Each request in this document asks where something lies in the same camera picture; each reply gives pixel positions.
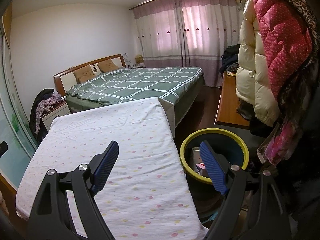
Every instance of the metal screw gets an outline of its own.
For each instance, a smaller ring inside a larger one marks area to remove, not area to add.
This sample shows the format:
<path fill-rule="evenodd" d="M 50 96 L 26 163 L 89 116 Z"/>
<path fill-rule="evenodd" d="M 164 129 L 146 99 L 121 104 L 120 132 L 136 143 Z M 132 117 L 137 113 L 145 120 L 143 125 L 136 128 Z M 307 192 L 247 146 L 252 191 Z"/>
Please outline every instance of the metal screw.
<path fill-rule="evenodd" d="M 54 169 L 48 170 L 47 174 L 49 176 L 53 175 L 55 173 Z"/>
<path fill-rule="evenodd" d="M 262 172 L 262 174 L 265 175 L 265 176 L 270 176 L 270 175 L 271 175 L 271 172 L 268 171 L 268 170 L 264 170 L 264 171 Z"/>
<path fill-rule="evenodd" d="M 233 171 L 239 171 L 240 167 L 236 164 L 232 164 L 230 167 Z"/>
<path fill-rule="evenodd" d="M 79 166 L 79 170 L 81 170 L 81 171 L 85 171 L 87 168 L 88 168 L 88 165 L 87 165 L 87 164 L 81 164 L 81 165 Z"/>

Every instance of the bed frame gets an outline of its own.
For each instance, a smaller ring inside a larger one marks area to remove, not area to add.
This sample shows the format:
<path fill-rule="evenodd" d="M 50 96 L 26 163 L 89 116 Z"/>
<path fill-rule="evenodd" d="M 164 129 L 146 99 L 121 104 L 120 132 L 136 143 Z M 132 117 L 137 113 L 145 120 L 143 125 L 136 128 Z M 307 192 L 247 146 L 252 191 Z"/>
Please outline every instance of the bed frame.
<path fill-rule="evenodd" d="M 65 88 L 63 86 L 63 83 L 62 83 L 62 80 L 61 80 L 61 77 L 65 76 L 65 75 L 68 75 L 70 73 L 72 73 L 73 71 L 77 70 L 77 69 L 80 69 L 82 67 L 85 67 L 87 65 L 91 65 L 91 68 L 96 68 L 95 64 L 97 63 L 100 63 L 102 61 L 105 61 L 107 59 L 117 59 L 117 61 L 121 61 L 121 64 L 122 64 L 122 67 L 126 67 L 125 65 L 125 62 L 124 62 L 124 59 L 123 57 L 121 56 L 121 54 L 116 54 L 116 55 L 113 55 L 113 56 L 109 56 L 109 57 L 104 57 L 104 58 L 99 58 L 99 59 L 96 59 L 96 60 L 93 60 L 93 61 L 90 61 L 90 62 L 87 62 L 87 63 L 83 63 L 79 66 L 74 66 L 74 67 L 71 67 L 67 70 L 64 70 L 56 75 L 53 76 L 53 80 L 54 80 L 54 84 L 56 86 L 56 89 L 57 89 L 57 92 L 62 96 L 66 96 L 66 91 L 65 91 Z"/>

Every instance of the white sheer curtain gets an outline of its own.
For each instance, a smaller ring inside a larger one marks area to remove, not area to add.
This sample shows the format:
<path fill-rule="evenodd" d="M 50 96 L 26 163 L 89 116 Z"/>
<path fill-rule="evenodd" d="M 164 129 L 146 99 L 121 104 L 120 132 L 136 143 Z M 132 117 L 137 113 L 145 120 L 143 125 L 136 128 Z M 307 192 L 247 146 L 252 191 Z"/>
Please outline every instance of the white sheer curtain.
<path fill-rule="evenodd" d="M 197 66 L 208 86 L 222 85 L 220 55 L 239 40 L 235 0 L 156 0 L 133 11 L 146 67 Z"/>

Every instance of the white polka dot sheet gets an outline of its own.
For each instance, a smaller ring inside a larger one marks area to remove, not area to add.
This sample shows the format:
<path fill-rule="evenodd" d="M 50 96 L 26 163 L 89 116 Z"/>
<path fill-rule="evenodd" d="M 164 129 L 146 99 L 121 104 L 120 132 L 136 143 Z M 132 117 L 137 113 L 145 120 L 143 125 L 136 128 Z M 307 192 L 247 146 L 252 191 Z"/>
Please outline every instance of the white polka dot sheet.
<path fill-rule="evenodd" d="M 16 196 L 20 216 L 29 217 L 49 169 L 73 171 L 114 140 L 119 157 L 104 189 L 94 197 L 114 237 L 203 239 L 207 229 L 198 219 L 165 104 L 148 98 L 56 118 L 21 181 Z M 86 236 L 72 192 L 68 200 L 77 232 Z"/>

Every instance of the green plaid duvet cover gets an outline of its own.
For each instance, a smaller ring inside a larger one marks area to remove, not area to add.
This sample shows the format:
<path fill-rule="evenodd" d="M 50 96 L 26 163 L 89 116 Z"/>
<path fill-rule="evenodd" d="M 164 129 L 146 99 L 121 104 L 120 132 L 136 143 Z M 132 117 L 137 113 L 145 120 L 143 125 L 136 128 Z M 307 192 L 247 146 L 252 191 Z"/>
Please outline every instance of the green plaid duvet cover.
<path fill-rule="evenodd" d="M 202 75 L 198 67 L 122 68 L 77 84 L 67 94 L 103 105 L 150 97 L 175 104 Z"/>

